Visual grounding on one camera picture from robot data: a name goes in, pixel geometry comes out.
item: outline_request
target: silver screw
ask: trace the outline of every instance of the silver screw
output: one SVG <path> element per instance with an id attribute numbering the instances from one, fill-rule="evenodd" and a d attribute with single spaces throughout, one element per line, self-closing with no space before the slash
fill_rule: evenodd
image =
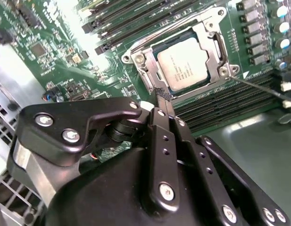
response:
<path id="1" fill-rule="evenodd" d="M 167 184 L 161 184 L 159 186 L 160 194 L 163 196 L 163 198 L 167 201 L 171 201 L 174 199 L 174 191 L 173 189 L 167 185 Z"/>
<path id="2" fill-rule="evenodd" d="M 179 122 L 180 126 L 185 126 L 185 123 L 181 119 L 179 119 L 178 122 Z"/>
<path id="3" fill-rule="evenodd" d="M 158 110 L 158 114 L 161 116 L 165 116 L 165 113 L 162 110 Z"/>
<path id="4" fill-rule="evenodd" d="M 53 124 L 53 119 L 45 114 L 40 114 L 35 118 L 35 121 L 38 125 L 43 127 L 48 127 Z"/>
<path id="5" fill-rule="evenodd" d="M 267 210 L 266 208 L 263 208 L 263 212 L 265 216 L 268 218 L 268 220 L 270 220 L 271 222 L 275 222 L 275 218 L 269 210 Z"/>
<path id="6" fill-rule="evenodd" d="M 135 57 L 135 61 L 136 63 L 138 64 L 143 64 L 145 62 L 145 57 L 144 55 L 142 54 L 138 54 L 136 57 Z"/>
<path id="7" fill-rule="evenodd" d="M 80 140 L 80 135 L 77 131 L 74 129 L 66 129 L 62 133 L 62 137 L 64 140 L 70 142 L 70 143 L 76 143 Z"/>
<path id="8" fill-rule="evenodd" d="M 280 221 L 286 223 L 286 218 L 279 210 L 275 210 L 275 213 L 276 213 L 277 217 L 280 219 Z"/>
<path id="9" fill-rule="evenodd" d="M 134 109 L 138 108 L 137 104 L 135 104 L 134 102 L 130 102 L 130 107 Z"/>
<path id="10" fill-rule="evenodd" d="M 226 206 L 224 205 L 223 208 L 223 213 L 225 215 L 225 217 L 231 222 L 231 223 L 236 223 L 237 219 L 236 219 L 236 215 L 235 213 L 233 212 L 233 210 L 229 207 L 229 206 Z"/>

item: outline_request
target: black connector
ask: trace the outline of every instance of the black connector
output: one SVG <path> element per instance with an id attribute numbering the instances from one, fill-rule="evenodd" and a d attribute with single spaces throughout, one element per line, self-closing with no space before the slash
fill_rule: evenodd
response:
<path id="1" fill-rule="evenodd" d="M 7 30 L 0 28 L 0 45 L 10 44 L 13 41 L 13 36 Z"/>

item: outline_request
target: integrated circuit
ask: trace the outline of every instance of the integrated circuit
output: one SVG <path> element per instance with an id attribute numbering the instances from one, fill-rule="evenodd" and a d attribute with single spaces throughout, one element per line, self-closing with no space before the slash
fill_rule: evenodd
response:
<path id="1" fill-rule="evenodd" d="M 41 43 L 36 43 L 31 47 L 32 53 L 37 57 L 41 57 L 46 54 L 46 50 Z"/>

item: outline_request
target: capacitor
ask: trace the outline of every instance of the capacitor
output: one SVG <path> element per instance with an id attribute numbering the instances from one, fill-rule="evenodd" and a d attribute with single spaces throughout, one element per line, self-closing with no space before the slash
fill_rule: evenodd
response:
<path id="1" fill-rule="evenodd" d="M 275 33 L 286 33 L 290 28 L 288 22 L 283 22 L 274 26 Z"/>
<path id="2" fill-rule="evenodd" d="M 285 49 L 288 48 L 290 45 L 289 39 L 279 39 L 275 43 L 275 47 Z"/>
<path id="3" fill-rule="evenodd" d="M 287 63 L 283 62 L 282 60 L 277 60 L 275 63 L 275 67 L 276 67 L 276 69 L 281 71 L 287 67 Z"/>
<path id="4" fill-rule="evenodd" d="M 277 9 L 272 10 L 271 16 L 274 18 L 281 18 L 288 13 L 288 8 L 286 6 L 280 6 Z"/>

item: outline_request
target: metal cpu cover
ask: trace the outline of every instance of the metal cpu cover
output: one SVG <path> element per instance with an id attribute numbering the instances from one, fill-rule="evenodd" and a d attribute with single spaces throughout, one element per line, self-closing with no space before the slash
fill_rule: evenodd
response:
<path id="1" fill-rule="evenodd" d="M 122 61 L 126 64 L 134 64 L 136 66 L 149 93 L 151 93 L 154 88 L 164 88 L 166 92 L 169 92 L 169 88 L 175 92 L 182 90 L 187 88 L 188 84 L 193 85 L 203 81 L 203 79 L 208 77 L 207 71 L 209 72 L 210 81 L 208 85 L 206 84 L 178 96 L 173 95 L 173 103 L 181 102 L 209 89 L 220 86 L 226 82 L 225 78 L 227 76 L 237 74 L 240 70 L 238 65 L 230 65 L 227 59 L 225 42 L 219 26 L 219 23 L 225 16 L 226 9 L 224 7 L 209 8 L 203 12 L 190 15 L 187 18 L 177 21 L 135 42 L 122 56 Z M 149 47 L 145 47 L 148 42 L 159 38 L 161 35 L 175 31 L 177 28 L 194 21 L 195 25 L 188 26 L 178 33 L 151 44 Z M 196 38 L 194 38 L 194 40 L 192 40 L 193 38 L 189 38 L 176 43 L 161 51 L 158 54 L 158 60 L 156 60 L 154 50 L 157 46 L 190 31 L 194 32 L 198 40 L 196 40 Z M 186 49 L 186 55 L 184 55 L 184 50 L 180 50 L 180 48 L 186 47 L 188 44 L 192 44 L 192 46 Z M 188 55 L 195 58 L 195 55 L 189 53 L 191 50 L 196 50 L 203 58 L 199 61 L 195 60 L 192 62 L 190 58 L 186 57 Z M 203 55 L 204 51 L 207 53 L 207 58 Z M 178 64 L 178 62 L 180 62 L 179 66 L 182 66 L 182 68 L 186 68 L 186 65 L 189 65 L 189 70 L 187 70 L 186 73 L 191 73 L 193 76 L 197 76 L 197 78 L 188 77 L 185 81 L 181 80 L 180 84 L 176 83 L 175 77 L 177 78 L 177 75 L 172 74 L 175 70 L 174 68 L 167 68 L 167 61 L 169 61 L 169 65 L 172 65 L 172 63 Z M 191 66 L 191 63 L 195 65 L 199 65 L 200 63 L 202 65 L 199 65 L 199 70 L 197 71 L 195 67 Z"/>

